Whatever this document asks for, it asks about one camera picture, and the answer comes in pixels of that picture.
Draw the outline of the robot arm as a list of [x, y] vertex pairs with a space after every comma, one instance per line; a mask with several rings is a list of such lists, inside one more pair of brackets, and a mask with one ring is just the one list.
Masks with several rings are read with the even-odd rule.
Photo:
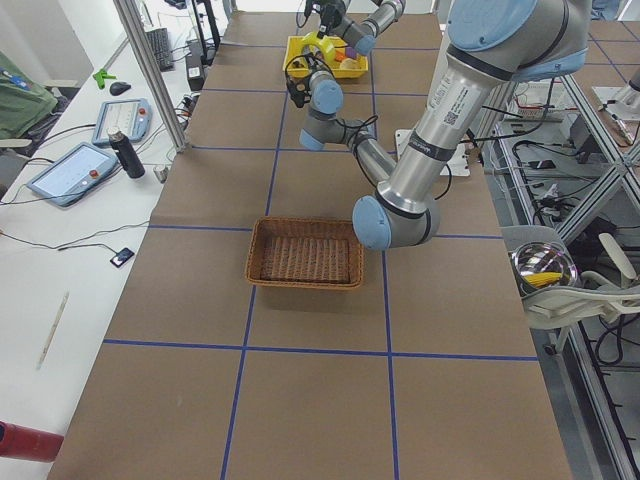
[[359, 242], [371, 250], [420, 245], [439, 215], [430, 189], [491, 91], [510, 81], [551, 79], [585, 62], [588, 1], [456, 1], [446, 33], [447, 70], [408, 144], [393, 160], [360, 121], [337, 116], [341, 87], [328, 71], [309, 80], [310, 104], [299, 141], [319, 151], [347, 146], [375, 187], [353, 209]]
[[374, 1], [377, 9], [358, 22], [347, 15], [349, 1], [316, 1], [319, 8], [321, 36], [336, 36], [358, 54], [368, 56], [377, 38], [405, 12], [404, 0]]

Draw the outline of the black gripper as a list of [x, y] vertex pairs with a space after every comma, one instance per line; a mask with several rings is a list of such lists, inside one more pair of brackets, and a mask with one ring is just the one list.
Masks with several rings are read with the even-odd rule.
[[343, 0], [322, 0], [319, 2], [320, 30], [337, 28], [344, 16], [348, 4]]
[[305, 54], [301, 56], [301, 65], [304, 68], [302, 78], [311, 78], [314, 74], [320, 72], [330, 73], [330, 66], [319, 56], [314, 54]]

